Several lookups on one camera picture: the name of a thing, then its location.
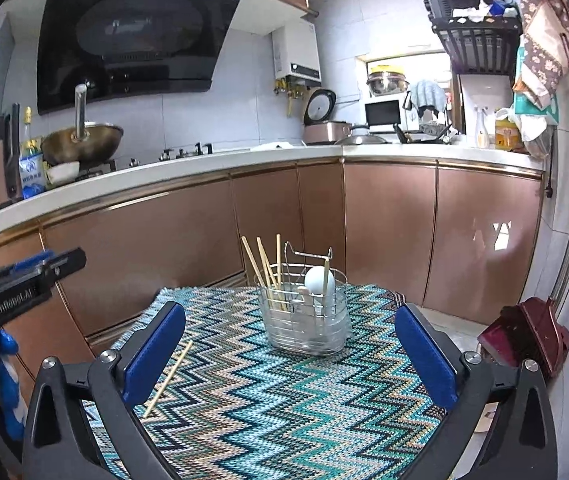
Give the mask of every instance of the white egg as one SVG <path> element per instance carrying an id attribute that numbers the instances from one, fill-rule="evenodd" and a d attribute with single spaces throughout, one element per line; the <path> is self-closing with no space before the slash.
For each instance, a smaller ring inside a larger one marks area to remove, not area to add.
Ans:
<path id="1" fill-rule="evenodd" d="M 312 294 L 322 294 L 322 287 L 324 285 L 324 267 L 316 266 L 311 267 L 305 275 L 305 287 L 309 289 Z M 333 298 L 336 291 L 336 279 L 333 273 L 329 271 L 329 278 L 327 280 L 327 295 Z"/>

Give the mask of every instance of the red dustpan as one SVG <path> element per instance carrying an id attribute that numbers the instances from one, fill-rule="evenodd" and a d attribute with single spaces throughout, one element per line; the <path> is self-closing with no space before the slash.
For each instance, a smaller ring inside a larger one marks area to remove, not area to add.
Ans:
<path id="1" fill-rule="evenodd" d="M 559 373 L 569 352 L 569 330 L 556 322 L 554 306 L 553 300 L 540 298 L 506 306 L 478 341 L 501 364 L 518 367 L 525 359 L 533 359 L 549 381 Z"/>

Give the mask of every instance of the zigzag patterned tablecloth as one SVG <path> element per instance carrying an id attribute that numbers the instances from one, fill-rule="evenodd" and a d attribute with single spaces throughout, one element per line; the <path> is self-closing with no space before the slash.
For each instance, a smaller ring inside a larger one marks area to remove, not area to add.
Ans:
<path id="1" fill-rule="evenodd" d="M 349 285 L 347 298 L 353 336 L 339 354 L 314 358 L 269 345 L 255 288 L 159 293 L 114 348 L 166 301 L 184 306 L 182 343 L 194 346 L 143 422 L 181 478 L 401 475 L 444 412 L 431 403 L 396 338 L 394 314 L 404 298 L 374 285 Z M 95 406 L 86 410 L 109 467 L 128 478 Z M 144 407 L 135 412 L 142 417 Z"/>

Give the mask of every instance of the white countertop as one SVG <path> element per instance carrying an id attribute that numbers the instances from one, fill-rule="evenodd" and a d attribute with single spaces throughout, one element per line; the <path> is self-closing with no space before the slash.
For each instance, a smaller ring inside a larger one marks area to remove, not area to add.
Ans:
<path id="1" fill-rule="evenodd" d="M 180 160 L 168 160 L 147 164 L 138 168 L 116 171 L 93 177 L 74 184 L 62 186 L 46 193 L 23 200 L 0 210 L 0 233 L 34 218 L 51 213 L 93 198 L 212 171 L 231 170 L 258 164 L 274 164 L 294 160 L 309 160 L 327 157 L 344 158 L 434 158 L 439 160 L 461 160 L 500 164 L 511 168 L 543 170 L 542 162 L 528 155 L 502 152 L 500 150 L 479 150 L 462 146 L 438 144 L 369 144 L 365 146 L 309 146 L 286 150 L 214 153 Z"/>

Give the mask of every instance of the black glass range hood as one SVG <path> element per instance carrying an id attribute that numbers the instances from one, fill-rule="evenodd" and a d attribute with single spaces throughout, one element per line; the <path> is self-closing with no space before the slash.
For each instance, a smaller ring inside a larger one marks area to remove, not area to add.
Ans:
<path id="1" fill-rule="evenodd" d="M 47 0 L 37 63 L 38 112 L 88 99 L 203 92 L 238 0 Z"/>

